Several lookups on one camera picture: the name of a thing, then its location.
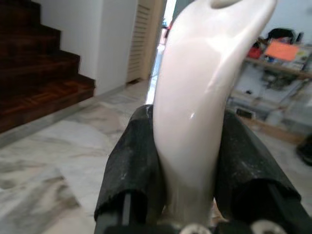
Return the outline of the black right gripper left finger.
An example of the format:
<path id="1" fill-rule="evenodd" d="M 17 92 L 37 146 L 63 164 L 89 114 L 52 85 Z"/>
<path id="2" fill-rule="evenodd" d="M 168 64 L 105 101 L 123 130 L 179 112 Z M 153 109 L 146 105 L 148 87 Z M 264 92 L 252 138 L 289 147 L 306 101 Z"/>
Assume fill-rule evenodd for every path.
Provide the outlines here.
<path id="1" fill-rule="evenodd" d="M 153 137 L 153 106 L 138 107 L 110 153 L 99 191 L 95 233 L 120 224 L 155 224 L 166 203 L 166 186 Z"/>

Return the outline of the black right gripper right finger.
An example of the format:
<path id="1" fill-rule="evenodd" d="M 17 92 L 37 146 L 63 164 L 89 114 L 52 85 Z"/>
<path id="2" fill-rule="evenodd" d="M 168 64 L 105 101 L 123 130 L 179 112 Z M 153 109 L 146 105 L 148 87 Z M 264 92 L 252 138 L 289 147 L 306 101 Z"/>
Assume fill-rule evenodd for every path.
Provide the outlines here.
<path id="1" fill-rule="evenodd" d="M 214 197 L 224 221 L 217 234 L 309 234 L 301 195 L 261 140 L 226 111 Z"/>

